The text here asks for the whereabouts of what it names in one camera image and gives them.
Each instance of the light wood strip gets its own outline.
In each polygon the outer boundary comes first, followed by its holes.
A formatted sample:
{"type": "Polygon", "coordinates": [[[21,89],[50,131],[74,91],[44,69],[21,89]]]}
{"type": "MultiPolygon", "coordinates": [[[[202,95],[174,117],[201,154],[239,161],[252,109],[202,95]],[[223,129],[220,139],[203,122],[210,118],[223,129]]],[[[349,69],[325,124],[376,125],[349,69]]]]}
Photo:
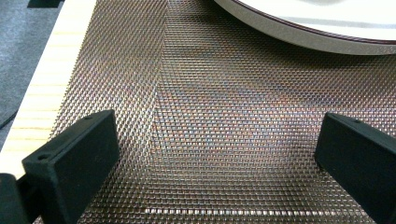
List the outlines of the light wood strip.
{"type": "Polygon", "coordinates": [[[49,140],[95,4],[64,2],[0,153],[0,173],[24,175],[21,160],[49,140]]]}

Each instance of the dark rim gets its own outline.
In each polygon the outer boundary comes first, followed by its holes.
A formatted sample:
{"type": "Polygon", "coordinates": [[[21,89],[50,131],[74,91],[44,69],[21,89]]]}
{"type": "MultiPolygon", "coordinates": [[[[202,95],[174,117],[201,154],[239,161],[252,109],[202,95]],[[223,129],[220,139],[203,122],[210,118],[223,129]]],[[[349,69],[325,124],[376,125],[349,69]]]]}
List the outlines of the dark rim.
{"type": "Polygon", "coordinates": [[[368,44],[381,44],[381,45],[396,45],[396,40],[378,40],[378,39],[368,39],[368,38],[360,38],[360,37],[353,37],[353,36],[349,36],[349,35],[337,35],[334,33],[329,33],[329,32],[323,32],[320,30],[316,30],[316,29],[312,29],[306,26],[302,26],[290,21],[284,21],[278,17],[266,14],[262,11],[259,11],[258,9],[248,6],[245,3],[240,2],[239,0],[232,0],[233,2],[235,2],[237,5],[244,7],[256,14],[259,14],[267,19],[270,19],[272,21],[277,21],[279,23],[282,23],[284,25],[288,25],[290,27],[293,27],[295,29],[299,29],[299,30],[303,30],[303,31],[307,31],[309,33],[312,34],[316,34],[316,35],[324,35],[327,37],[332,37],[332,38],[337,38],[337,39],[341,39],[341,40],[346,40],[346,41],[354,41],[354,42],[360,42],[360,43],[368,43],[368,44]]]}

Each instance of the wooden edge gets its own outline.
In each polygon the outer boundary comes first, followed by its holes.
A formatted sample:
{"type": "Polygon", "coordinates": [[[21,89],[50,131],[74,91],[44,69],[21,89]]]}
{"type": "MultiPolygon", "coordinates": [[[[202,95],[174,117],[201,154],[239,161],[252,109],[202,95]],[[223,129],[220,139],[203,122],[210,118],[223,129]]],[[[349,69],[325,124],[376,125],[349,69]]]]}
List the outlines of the wooden edge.
{"type": "Polygon", "coordinates": [[[0,173],[23,176],[21,160],[49,140],[95,5],[64,1],[0,153],[0,173]]]}

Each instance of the gray floor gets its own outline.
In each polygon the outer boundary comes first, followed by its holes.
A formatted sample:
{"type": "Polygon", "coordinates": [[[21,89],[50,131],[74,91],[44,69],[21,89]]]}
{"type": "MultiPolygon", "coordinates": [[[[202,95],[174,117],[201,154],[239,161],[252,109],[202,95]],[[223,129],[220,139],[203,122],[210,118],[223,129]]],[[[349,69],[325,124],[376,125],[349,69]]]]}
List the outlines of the gray floor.
{"type": "MultiPolygon", "coordinates": [[[[27,0],[0,0],[0,124],[18,110],[47,44],[58,8],[27,8],[27,0]]],[[[0,148],[10,122],[0,130],[0,148]]]]}

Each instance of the white disc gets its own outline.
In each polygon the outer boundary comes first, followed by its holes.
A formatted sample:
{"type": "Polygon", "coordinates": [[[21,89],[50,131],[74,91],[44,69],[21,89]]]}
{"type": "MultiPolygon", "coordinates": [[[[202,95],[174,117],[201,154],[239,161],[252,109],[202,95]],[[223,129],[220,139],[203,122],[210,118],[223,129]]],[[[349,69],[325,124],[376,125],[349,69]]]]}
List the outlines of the white disc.
{"type": "Polygon", "coordinates": [[[215,0],[257,30],[310,49],[396,53],[394,0],[215,0]]]}

